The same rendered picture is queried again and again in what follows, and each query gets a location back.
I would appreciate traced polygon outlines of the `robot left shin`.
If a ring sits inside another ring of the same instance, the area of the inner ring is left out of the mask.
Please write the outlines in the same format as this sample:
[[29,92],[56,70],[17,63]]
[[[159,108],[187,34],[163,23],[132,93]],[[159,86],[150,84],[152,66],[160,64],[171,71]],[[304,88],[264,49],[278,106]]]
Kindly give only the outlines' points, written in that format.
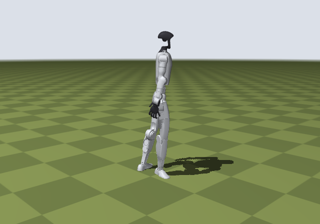
[[151,150],[153,148],[153,145],[154,145],[154,141],[155,141],[155,139],[148,139],[146,137],[147,131],[145,132],[145,138],[143,140],[143,148],[142,148],[141,164],[143,163],[143,166],[146,165],[146,163],[147,163],[147,159],[149,157],[149,153],[151,152]]

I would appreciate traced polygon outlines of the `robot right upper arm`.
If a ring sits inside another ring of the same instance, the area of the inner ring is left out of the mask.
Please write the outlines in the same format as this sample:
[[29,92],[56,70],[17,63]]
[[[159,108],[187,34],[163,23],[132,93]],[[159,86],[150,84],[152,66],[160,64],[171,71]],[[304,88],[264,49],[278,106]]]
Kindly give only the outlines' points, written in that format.
[[[161,77],[164,77],[165,73],[166,73],[166,68],[167,68],[167,63],[168,63],[168,56],[166,54],[161,54],[158,57],[158,63],[159,63],[159,68],[158,68],[158,81]],[[166,77],[165,78],[165,83],[164,85],[166,85],[168,83],[168,79]]]

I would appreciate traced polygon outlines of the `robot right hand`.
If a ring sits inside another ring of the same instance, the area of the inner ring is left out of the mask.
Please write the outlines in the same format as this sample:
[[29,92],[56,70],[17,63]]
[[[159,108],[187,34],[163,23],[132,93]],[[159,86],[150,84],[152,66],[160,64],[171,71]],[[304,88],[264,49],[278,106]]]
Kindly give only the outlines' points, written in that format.
[[[159,106],[160,106],[160,102],[158,102],[158,105],[154,104],[154,102],[152,103],[152,107],[150,108],[150,111],[149,111],[149,115],[153,118],[156,118],[157,119],[157,113],[159,115],[159,117],[161,116],[160,113],[159,113]],[[154,117],[155,116],[155,117]]]

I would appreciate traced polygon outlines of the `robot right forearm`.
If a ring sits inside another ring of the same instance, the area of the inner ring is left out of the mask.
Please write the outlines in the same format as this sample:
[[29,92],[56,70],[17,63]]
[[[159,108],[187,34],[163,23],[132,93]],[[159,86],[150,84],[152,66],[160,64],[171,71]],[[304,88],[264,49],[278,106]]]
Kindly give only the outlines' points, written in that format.
[[153,101],[154,104],[158,105],[158,102],[163,98],[163,92],[164,92],[164,84],[166,82],[166,79],[164,77],[160,77],[158,82],[157,82],[157,90],[156,90],[156,95],[155,99]]

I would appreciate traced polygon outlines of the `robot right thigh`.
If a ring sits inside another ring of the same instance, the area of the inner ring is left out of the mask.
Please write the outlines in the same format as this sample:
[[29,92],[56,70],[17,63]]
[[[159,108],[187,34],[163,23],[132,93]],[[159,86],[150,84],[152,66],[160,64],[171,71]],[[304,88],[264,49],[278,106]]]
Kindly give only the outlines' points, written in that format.
[[169,108],[167,105],[167,101],[160,100],[160,104],[158,106],[158,111],[160,112],[160,116],[158,116],[158,125],[159,125],[159,133],[161,141],[167,139],[168,141],[168,134],[169,134],[169,128],[170,128],[170,114],[169,114]]

